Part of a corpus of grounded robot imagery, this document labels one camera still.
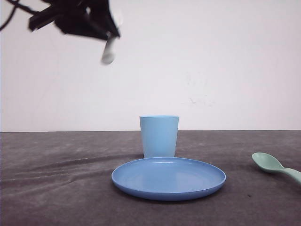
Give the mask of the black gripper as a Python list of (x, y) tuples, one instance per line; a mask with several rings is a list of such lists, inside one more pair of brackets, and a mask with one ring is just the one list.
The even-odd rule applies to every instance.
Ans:
[(108, 0), (63, 0), (50, 5), (29, 19), (29, 29), (37, 30), (55, 21), (65, 34), (100, 40), (120, 37), (113, 21)]

